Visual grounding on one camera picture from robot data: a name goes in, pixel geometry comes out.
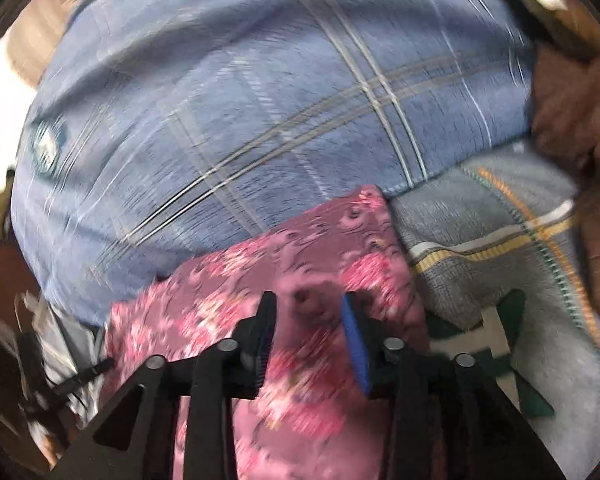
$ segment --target plaid shirt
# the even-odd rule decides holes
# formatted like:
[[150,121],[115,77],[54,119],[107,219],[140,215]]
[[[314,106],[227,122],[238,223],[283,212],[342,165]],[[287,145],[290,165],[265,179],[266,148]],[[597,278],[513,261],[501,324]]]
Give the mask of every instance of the plaid shirt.
[[532,62],[505,0],[82,0],[13,227],[45,296],[102,324],[194,255],[525,133]]

